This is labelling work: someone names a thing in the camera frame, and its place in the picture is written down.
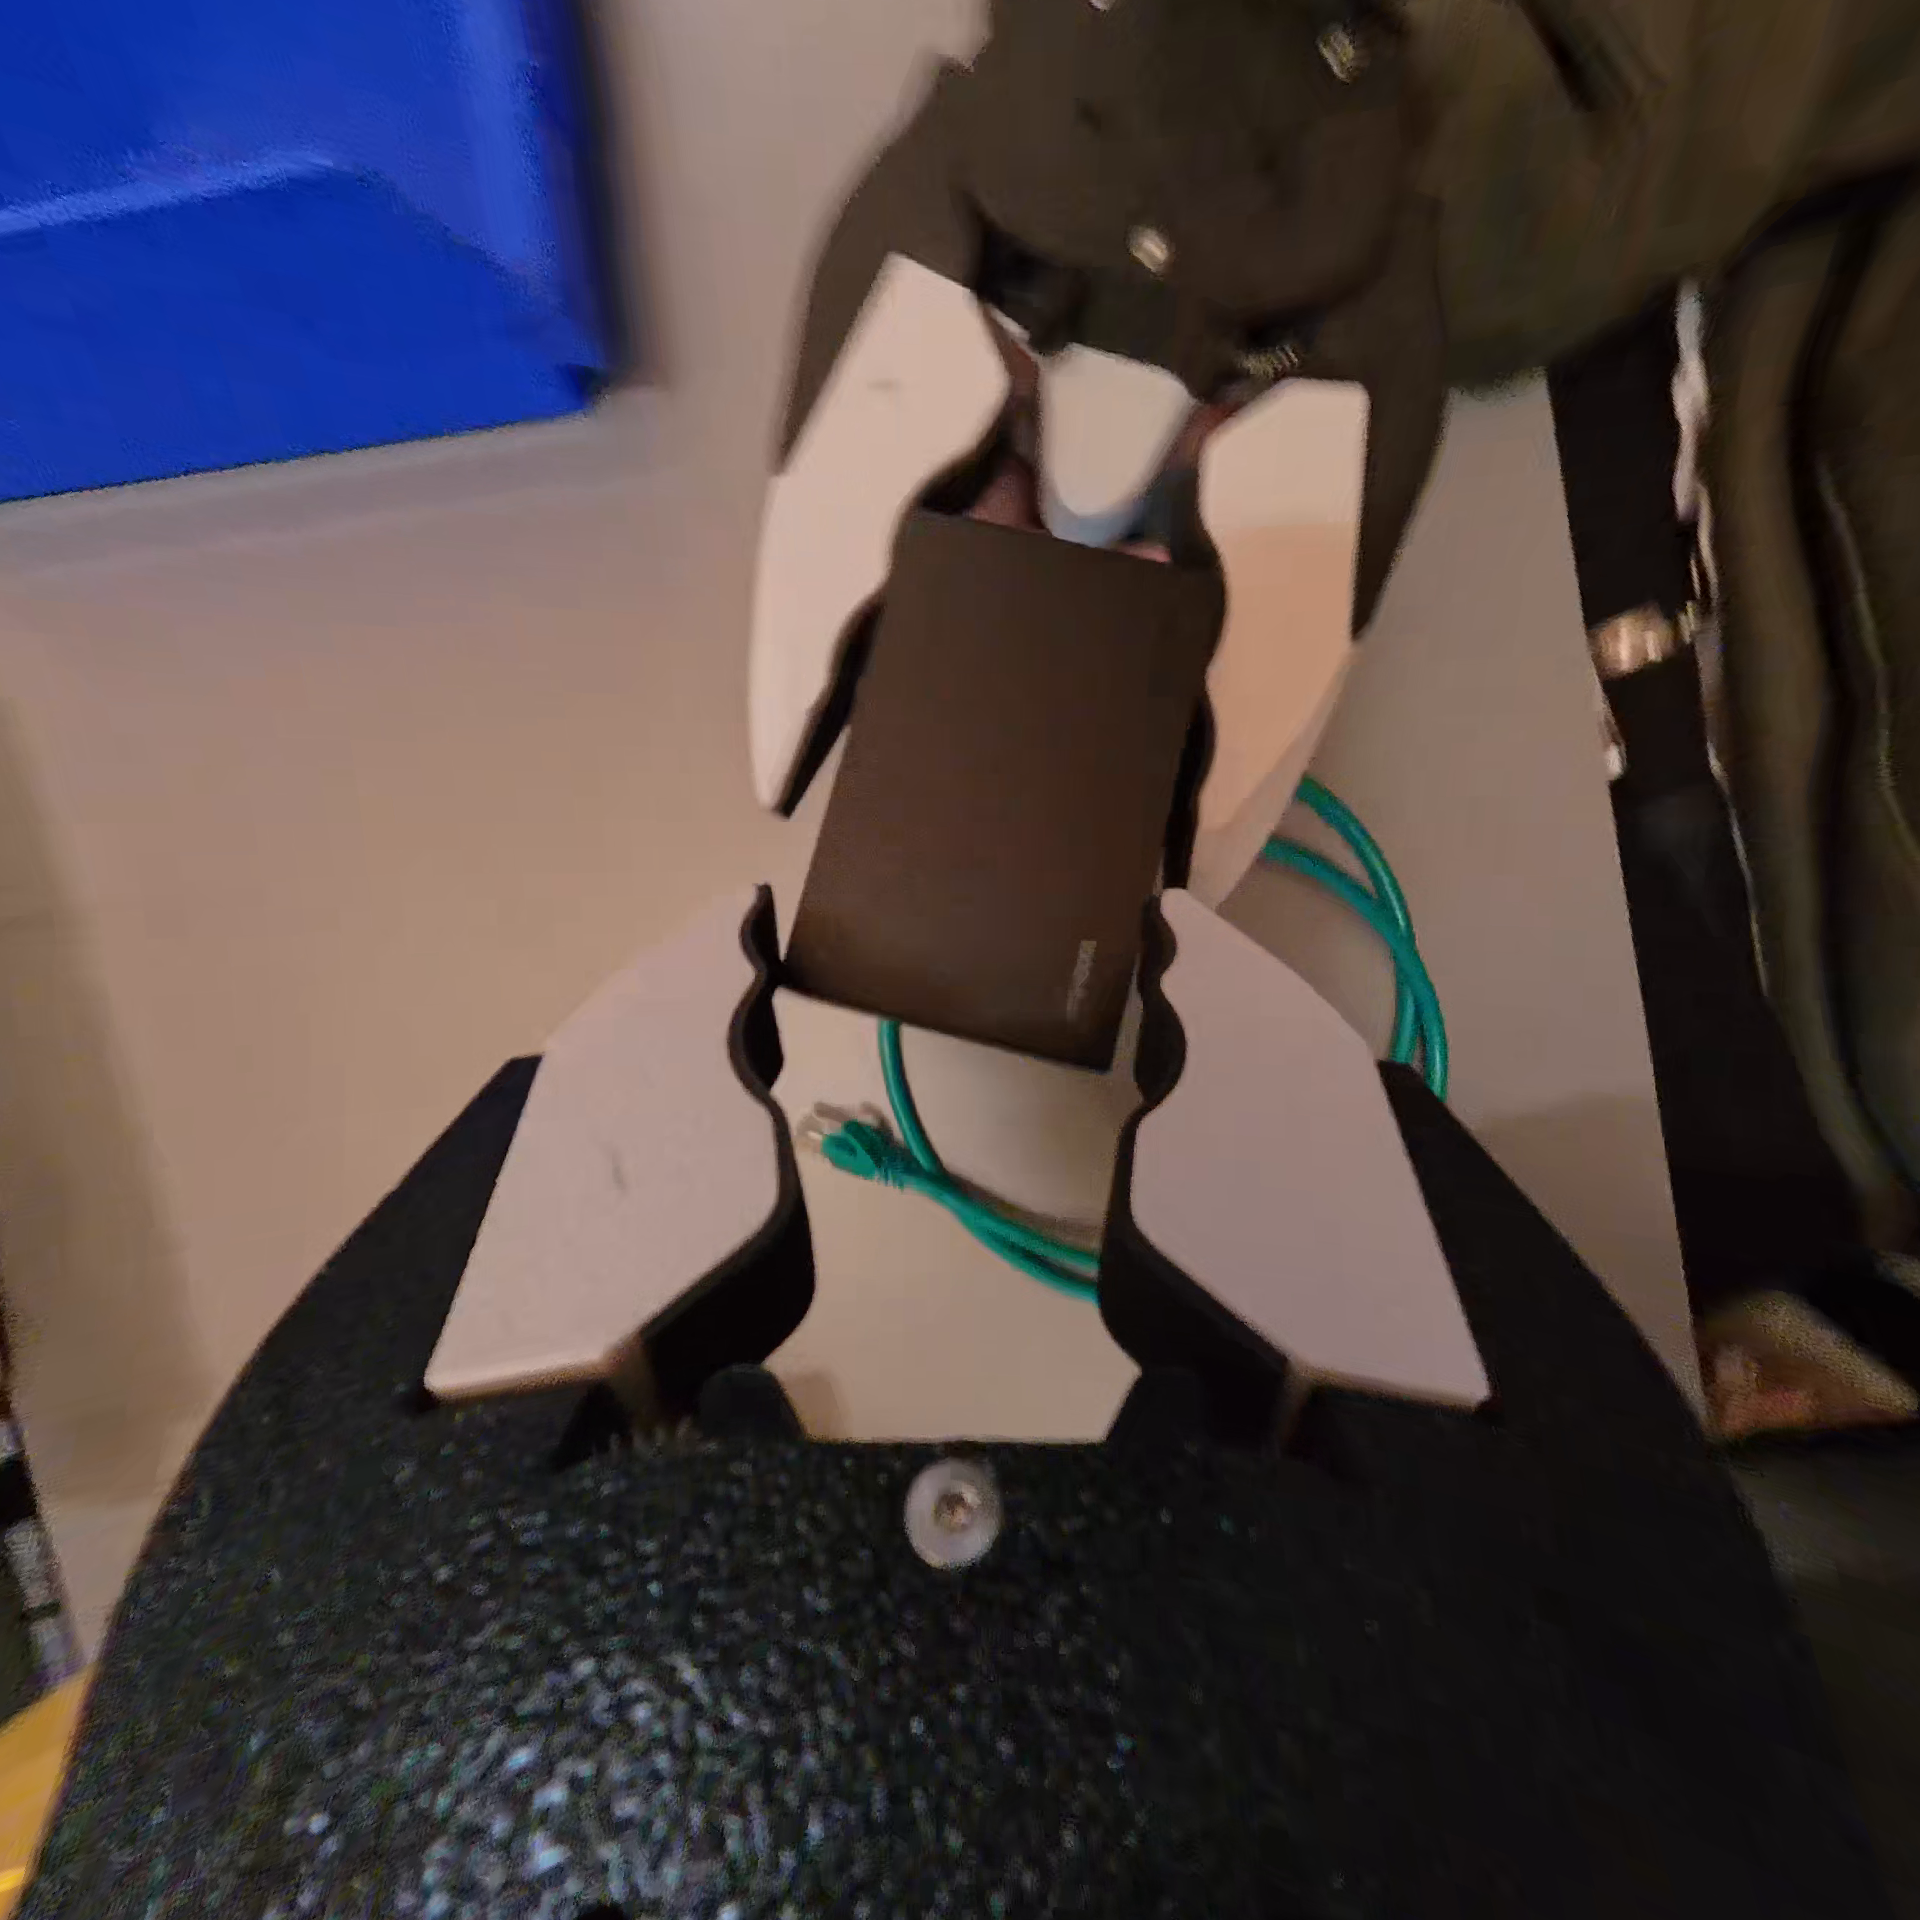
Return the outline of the yellow plastic bin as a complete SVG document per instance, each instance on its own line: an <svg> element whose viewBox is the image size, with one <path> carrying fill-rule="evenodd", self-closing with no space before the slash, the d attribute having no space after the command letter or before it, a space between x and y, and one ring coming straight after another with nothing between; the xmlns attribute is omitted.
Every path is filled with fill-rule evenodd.
<svg viewBox="0 0 1920 1920"><path fill-rule="evenodd" d="M81 1668L3 1725L3 1916L32 1878L73 1755L93 1666Z"/></svg>

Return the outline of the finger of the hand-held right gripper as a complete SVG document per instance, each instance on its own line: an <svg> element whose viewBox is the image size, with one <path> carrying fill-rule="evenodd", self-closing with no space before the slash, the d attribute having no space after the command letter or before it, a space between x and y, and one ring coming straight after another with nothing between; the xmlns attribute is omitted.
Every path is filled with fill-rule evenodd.
<svg viewBox="0 0 1920 1920"><path fill-rule="evenodd" d="M1360 384L1291 377L1167 443L1169 532L1223 601L1163 869L1203 906L1260 861L1351 672L1369 418Z"/></svg>
<svg viewBox="0 0 1920 1920"><path fill-rule="evenodd" d="M839 724L851 633L877 603L906 516L981 453L1013 394L1021 325L960 282L890 254L773 474L747 638L757 802L787 819Z"/></svg>

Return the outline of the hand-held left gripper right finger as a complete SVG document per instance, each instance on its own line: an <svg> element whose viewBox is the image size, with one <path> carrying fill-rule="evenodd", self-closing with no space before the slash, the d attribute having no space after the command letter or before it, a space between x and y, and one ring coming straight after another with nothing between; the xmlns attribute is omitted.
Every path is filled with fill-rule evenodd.
<svg viewBox="0 0 1920 1920"><path fill-rule="evenodd" d="M1097 1308L1209 1437L1265 1450L1315 1389L1491 1398L1380 1066L1279 956L1185 889L1146 913L1137 1112Z"/></svg>

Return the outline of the blue plastic bin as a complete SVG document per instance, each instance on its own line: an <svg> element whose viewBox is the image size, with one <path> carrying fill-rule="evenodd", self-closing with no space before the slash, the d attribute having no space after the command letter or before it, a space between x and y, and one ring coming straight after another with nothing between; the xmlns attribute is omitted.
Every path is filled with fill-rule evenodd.
<svg viewBox="0 0 1920 1920"><path fill-rule="evenodd" d="M5 2L3 498L593 406L593 6Z"/></svg>

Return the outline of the black network switch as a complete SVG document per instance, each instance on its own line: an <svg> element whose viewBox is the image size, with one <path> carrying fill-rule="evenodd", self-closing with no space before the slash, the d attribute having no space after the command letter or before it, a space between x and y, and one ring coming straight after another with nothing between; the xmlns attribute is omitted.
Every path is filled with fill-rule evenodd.
<svg viewBox="0 0 1920 1920"><path fill-rule="evenodd" d="M784 986L1108 1070L1223 613L1211 563L908 514Z"/></svg>

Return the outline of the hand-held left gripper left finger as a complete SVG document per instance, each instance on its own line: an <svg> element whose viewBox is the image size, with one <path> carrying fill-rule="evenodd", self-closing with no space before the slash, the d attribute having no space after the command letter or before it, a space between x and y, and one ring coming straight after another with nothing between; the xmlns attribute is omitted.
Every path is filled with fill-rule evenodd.
<svg viewBox="0 0 1920 1920"><path fill-rule="evenodd" d="M671 1426L800 1329L816 1268L777 970L776 893L744 886L553 1030L424 1369L434 1401L588 1385Z"/></svg>

